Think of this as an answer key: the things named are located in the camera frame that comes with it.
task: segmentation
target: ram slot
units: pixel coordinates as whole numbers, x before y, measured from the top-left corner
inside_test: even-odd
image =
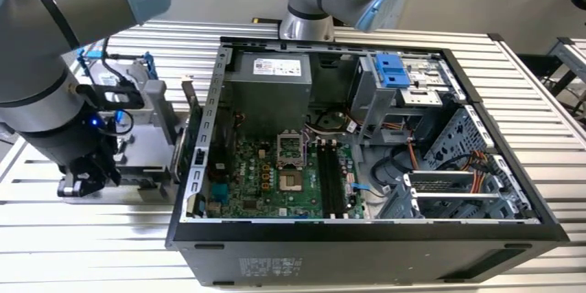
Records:
[[[319,184],[322,190],[323,216],[341,218],[346,211],[343,185],[339,173],[337,148],[334,145],[318,147]]]

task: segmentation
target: green circuit board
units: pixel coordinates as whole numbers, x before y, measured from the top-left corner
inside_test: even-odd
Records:
[[[235,173],[229,184],[229,196],[222,206],[209,209],[213,218],[297,218],[323,219],[322,191],[319,186],[319,166],[317,144],[307,147],[303,170],[277,167],[277,141],[239,140],[235,152]],[[338,148],[339,170],[354,173],[351,151],[345,145]],[[346,175],[341,175],[345,191]],[[349,208],[349,218],[363,218],[362,200]]]

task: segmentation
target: power supply label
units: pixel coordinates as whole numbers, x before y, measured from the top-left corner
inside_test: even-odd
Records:
[[[291,75],[302,76],[301,60],[281,60],[277,58],[258,58],[255,60],[255,75]]]

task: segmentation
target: metal rail workbench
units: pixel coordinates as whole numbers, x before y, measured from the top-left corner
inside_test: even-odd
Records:
[[[578,77],[586,82],[586,39],[570,39],[561,37],[554,44],[548,55],[557,56],[570,71],[564,75],[553,88],[553,94],[558,95],[561,91],[573,83]]]
[[[187,109],[181,78],[206,100],[221,36],[275,38],[275,25],[151,22],[112,37],[111,52],[157,57],[169,100]],[[454,51],[506,140],[569,233],[557,248],[481,284],[245,288],[246,292],[584,292],[586,290],[586,138],[506,43],[485,34],[337,30],[339,42],[446,47]],[[60,173],[20,139],[0,164],[3,292],[195,292],[179,253],[165,250],[167,205],[72,205],[56,196]]]

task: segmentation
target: barcode label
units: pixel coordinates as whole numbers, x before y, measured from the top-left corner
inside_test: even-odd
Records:
[[[259,58],[255,60],[255,75],[291,75],[302,76],[301,60],[279,60],[275,58]]]
[[[349,127],[346,127],[346,130],[350,132],[350,133],[354,133],[354,131],[357,130],[357,122],[354,121],[354,120],[351,120],[350,121],[350,124],[349,124]]]
[[[100,74],[100,82],[107,86],[118,86],[118,77],[111,73]]]

